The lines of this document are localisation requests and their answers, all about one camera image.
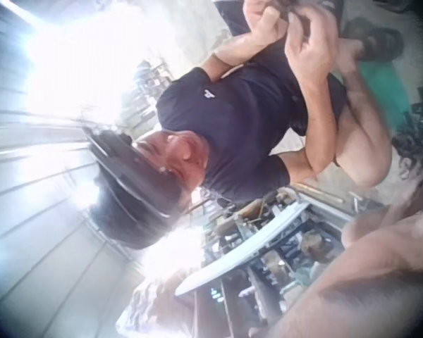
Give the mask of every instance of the corrugated metal wall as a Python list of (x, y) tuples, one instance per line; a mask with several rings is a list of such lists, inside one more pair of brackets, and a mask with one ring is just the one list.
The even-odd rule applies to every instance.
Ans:
[(97, 173), (86, 122), (27, 111), (31, 32), (0, 6), (0, 323), (12, 337), (119, 337), (141, 277), (72, 202)]

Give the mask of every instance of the black welding helmet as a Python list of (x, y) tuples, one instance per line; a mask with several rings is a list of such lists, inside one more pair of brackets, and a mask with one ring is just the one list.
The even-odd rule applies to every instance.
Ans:
[(182, 184), (160, 170), (131, 145), (131, 138), (112, 130), (84, 128), (100, 168), (97, 203), (90, 208), (109, 237), (135, 249), (155, 243), (180, 217)]

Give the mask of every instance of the t-shirt logo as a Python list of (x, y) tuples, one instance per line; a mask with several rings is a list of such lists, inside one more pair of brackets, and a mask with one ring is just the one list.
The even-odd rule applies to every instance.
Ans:
[(214, 99), (215, 96), (213, 93), (211, 93), (208, 89), (204, 90), (204, 96), (207, 97), (208, 99)]

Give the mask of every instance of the person's leg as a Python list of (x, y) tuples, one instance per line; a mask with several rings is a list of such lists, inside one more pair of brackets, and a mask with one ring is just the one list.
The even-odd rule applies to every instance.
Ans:
[(382, 112), (357, 67), (364, 45), (341, 39), (337, 66), (347, 89), (348, 105), (338, 118), (336, 160), (359, 186), (373, 187), (387, 176), (391, 138)]

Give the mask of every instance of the white board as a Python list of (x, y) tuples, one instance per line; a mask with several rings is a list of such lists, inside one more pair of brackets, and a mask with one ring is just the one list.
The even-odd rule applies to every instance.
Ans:
[(251, 259), (261, 248), (284, 231), (308, 206), (307, 202), (295, 202), (287, 206), (277, 217), (240, 246), (205, 268), (189, 275), (176, 289), (176, 296), (197, 289)]

